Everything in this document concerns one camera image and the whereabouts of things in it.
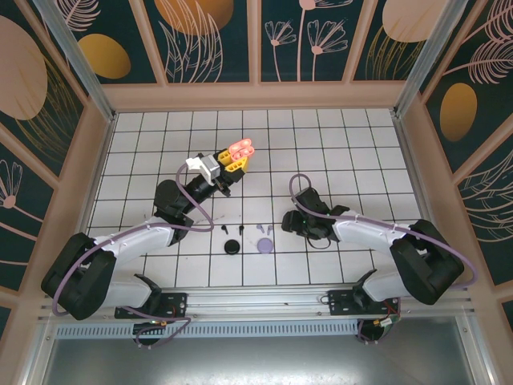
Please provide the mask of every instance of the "leaf illustration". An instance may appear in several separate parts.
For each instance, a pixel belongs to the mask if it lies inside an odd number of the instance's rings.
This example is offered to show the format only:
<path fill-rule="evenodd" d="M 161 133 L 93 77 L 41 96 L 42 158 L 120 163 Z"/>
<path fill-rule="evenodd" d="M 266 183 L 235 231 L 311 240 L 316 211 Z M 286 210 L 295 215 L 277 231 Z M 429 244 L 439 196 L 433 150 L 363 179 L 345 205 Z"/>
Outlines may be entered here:
<path fill-rule="evenodd" d="M 500 42 L 513 36 L 513 0 L 494 0 L 484 29 L 490 39 Z"/>
<path fill-rule="evenodd" d="M 70 30 L 84 32 L 100 13 L 98 0 L 57 0 L 57 7 Z"/>
<path fill-rule="evenodd" d="M 513 69 L 513 40 L 481 44 L 467 66 L 472 82 L 499 84 Z"/>

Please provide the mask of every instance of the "dark teal wallpaper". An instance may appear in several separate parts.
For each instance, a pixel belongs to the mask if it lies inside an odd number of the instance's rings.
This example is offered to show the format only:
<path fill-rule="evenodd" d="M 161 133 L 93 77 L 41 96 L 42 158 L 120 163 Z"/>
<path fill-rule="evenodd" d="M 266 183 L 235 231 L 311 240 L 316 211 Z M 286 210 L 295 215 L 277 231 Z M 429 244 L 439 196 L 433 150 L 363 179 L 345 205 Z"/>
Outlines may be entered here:
<path fill-rule="evenodd" d="M 513 136 L 458 186 L 496 285 L 513 279 Z"/>
<path fill-rule="evenodd" d="M 513 112 L 513 8 L 487 3 L 426 107 L 455 172 Z"/>
<path fill-rule="evenodd" d="M 0 123 L 55 175 L 83 105 L 14 2 L 0 2 Z"/>
<path fill-rule="evenodd" d="M 0 286 L 18 290 L 53 189 L 0 144 Z"/>
<path fill-rule="evenodd" d="M 445 0 L 379 0 L 354 80 L 406 80 Z"/>
<path fill-rule="evenodd" d="M 340 81 L 361 10 L 358 0 L 262 0 L 262 82 Z"/>
<path fill-rule="evenodd" d="M 2 341 L 3 331 L 6 329 L 9 320 L 10 309 L 0 306 L 0 341 Z"/>
<path fill-rule="evenodd" d="M 461 29 L 463 23 L 468 17 L 468 14 L 471 12 L 472 8 L 475 5 L 476 0 L 469 0 L 467 5 L 465 6 L 465 10 L 462 13 L 462 16 L 459 18 L 458 23 L 456 24 L 456 27 L 452 30 L 452 33 L 450 34 L 449 39 L 447 40 L 446 45 L 442 49 L 442 52 L 440 52 L 440 55 L 437 57 L 435 62 L 433 63 L 433 67 L 431 68 L 431 71 L 427 74 L 426 78 L 424 79 L 424 82 L 420 86 L 420 92 L 423 94 L 424 90 L 426 90 L 427 85 L 430 83 L 431 79 L 433 78 L 434 73 L 438 70 L 438 63 L 442 61 L 442 58 L 446 55 L 447 51 L 450 48 L 450 45 L 454 41 L 454 38 L 458 34 L 459 30 Z"/>
<path fill-rule="evenodd" d="M 248 82 L 246 0 L 144 0 L 169 83 Z"/>

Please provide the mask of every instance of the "flower illustration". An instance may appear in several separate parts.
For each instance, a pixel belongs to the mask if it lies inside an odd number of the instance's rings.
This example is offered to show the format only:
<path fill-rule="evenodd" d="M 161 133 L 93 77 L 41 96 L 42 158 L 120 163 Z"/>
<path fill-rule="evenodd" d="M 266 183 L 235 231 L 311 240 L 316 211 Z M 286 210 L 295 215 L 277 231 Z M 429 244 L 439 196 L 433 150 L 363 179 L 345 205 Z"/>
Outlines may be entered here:
<path fill-rule="evenodd" d="M 308 39 L 313 53 L 312 81 L 315 81 L 315 62 L 318 55 L 343 51 L 347 48 L 347 40 L 343 28 L 344 21 L 325 22 L 319 30 L 319 21 L 308 23 Z"/>
<path fill-rule="evenodd" d="M 290 22 L 277 22 L 274 25 L 274 22 L 266 22 L 265 23 L 265 32 L 267 33 L 267 37 L 273 46 L 274 53 L 274 67 L 276 69 L 276 75 L 278 77 L 278 82 L 281 81 L 280 70 L 278 69 L 278 60 L 276 57 L 276 47 L 283 46 L 285 44 L 294 43 L 296 41 L 296 35 L 293 34 L 294 30 L 290 26 Z"/>
<path fill-rule="evenodd" d="M 12 169 L 9 171 L 7 162 L 0 160 L 0 207 L 12 209 L 16 205 L 16 195 L 19 185 L 22 183 L 23 168 L 16 162 L 13 162 Z"/>
<path fill-rule="evenodd" d="M 337 8 L 338 6 L 347 6 L 353 0 L 299 0 L 299 5 L 303 10 L 315 10 L 316 8 Z"/>

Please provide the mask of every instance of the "metal base plate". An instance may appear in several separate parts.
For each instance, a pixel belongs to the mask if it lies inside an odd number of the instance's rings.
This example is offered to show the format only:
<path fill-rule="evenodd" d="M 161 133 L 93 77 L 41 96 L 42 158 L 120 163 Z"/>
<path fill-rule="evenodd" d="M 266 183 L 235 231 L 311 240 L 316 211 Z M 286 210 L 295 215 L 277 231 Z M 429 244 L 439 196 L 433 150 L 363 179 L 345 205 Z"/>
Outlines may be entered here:
<path fill-rule="evenodd" d="M 367 309 L 362 309 L 353 300 L 352 290 L 331 290 L 328 292 L 329 313 L 331 315 L 387 315 L 388 307 L 384 302 L 371 302 Z M 391 299 L 387 301 L 388 305 L 398 312 L 398 304 Z"/>
<path fill-rule="evenodd" d="M 186 293 L 162 293 L 160 298 L 160 305 L 157 310 L 150 315 L 156 317 L 185 317 L 185 310 L 187 309 L 187 294 Z M 145 313 L 143 308 L 136 309 L 142 313 Z M 117 319 L 140 319 L 139 315 L 135 315 L 122 309 L 120 307 L 115 308 L 114 318 Z"/>

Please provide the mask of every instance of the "black mounting bracket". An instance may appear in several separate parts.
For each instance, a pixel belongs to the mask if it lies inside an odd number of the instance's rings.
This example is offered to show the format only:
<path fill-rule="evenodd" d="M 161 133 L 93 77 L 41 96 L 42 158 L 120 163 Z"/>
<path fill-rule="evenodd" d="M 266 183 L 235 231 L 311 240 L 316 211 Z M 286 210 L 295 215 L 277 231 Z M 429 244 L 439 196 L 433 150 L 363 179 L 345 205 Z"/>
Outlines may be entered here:
<path fill-rule="evenodd" d="M 384 302 L 369 301 L 362 307 L 354 300 L 354 290 L 330 290 L 328 292 L 328 306 L 331 315 L 383 315 L 389 313 Z M 387 304 L 398 312 L 398 302 L 390 299 Z"/>

